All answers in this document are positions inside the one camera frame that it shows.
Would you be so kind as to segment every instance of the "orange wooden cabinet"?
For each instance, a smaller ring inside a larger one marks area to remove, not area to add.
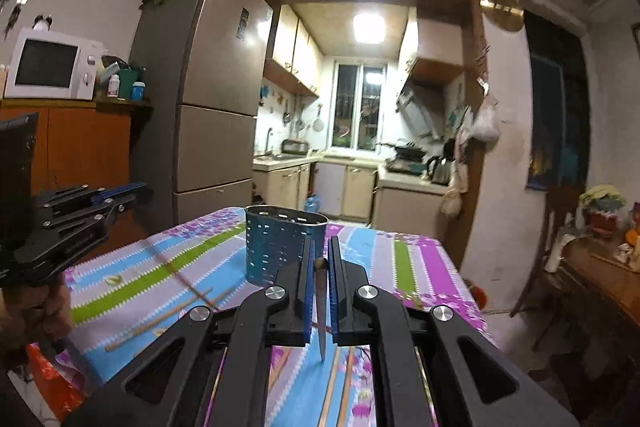
[[[63,100],[2,100],[0,121],[38,113],[31,166],[31,194],[88,184],[112,188],[129,183],[131,108]],[[91,256],[146,237],[132,219],[122,216],[107,242]]]

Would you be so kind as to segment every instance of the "human hand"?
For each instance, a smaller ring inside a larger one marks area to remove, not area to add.
[[[50,286],[19,286],[0,292],[0,352],[65,337],[73,326],[69,289],[62,277]]]

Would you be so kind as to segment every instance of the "refrigerator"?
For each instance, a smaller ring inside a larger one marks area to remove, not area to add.
[[[130,179],[153,190],[136,210],[148,233],[250,204],[271,15],[264,0],[143,7],[129,60],[146,68],[153,111],[132,143]]]

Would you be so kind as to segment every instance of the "wooden door frame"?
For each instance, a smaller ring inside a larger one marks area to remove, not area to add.
[[[479,0],[265,0],[273,8],[283,4],[306,2],[375,2],[416,6],[423,16],[440,22],[457,24],[462,28],[463,58],[465,66],[465,102],[477,113],[482,103],[482,88],[476,82],[478,68],[476,58],[486,46]],[[484,144],[472,140],[468,163],[468,192],[462,196],[462,211],[455,219],[450,219],[444,238],[444,247],[457,268],[462,265],[466,246],[473,226],[482,166],[484,165]]]

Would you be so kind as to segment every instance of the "silver bolt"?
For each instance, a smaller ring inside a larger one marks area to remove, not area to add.
[[[207,320],[211,311],[206,306],[196,306],[195,308],[191,308],[189,312],[189,318],[192,321],[202,322]]]
[[[278,299],[282,299],[285,294],[285,289],[282,286],[269,286],[264,294],[267,295],[268,299],[273,301],[277,301]]]
[[[453,310],[448,306],[436,306],[433,309],[433,316],[439,321],[447,322],[453,317]]]
[[[370,284],[360,286],[360,288],[358,288],[358,295],[363,299],[372,299],[378,295],[378,288]]]

